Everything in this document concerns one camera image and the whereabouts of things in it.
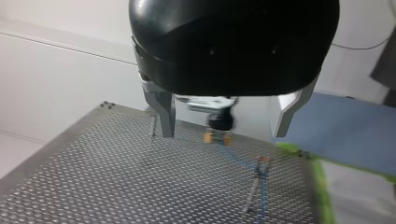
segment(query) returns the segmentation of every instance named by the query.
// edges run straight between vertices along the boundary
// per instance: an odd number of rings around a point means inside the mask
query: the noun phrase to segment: diamond plate surface
[[[1,199],[0,223],[314,223],[297,158],[180,126],[151,137],[150,119],[104,113]],[[256,156],[272,164],[242,219]]]

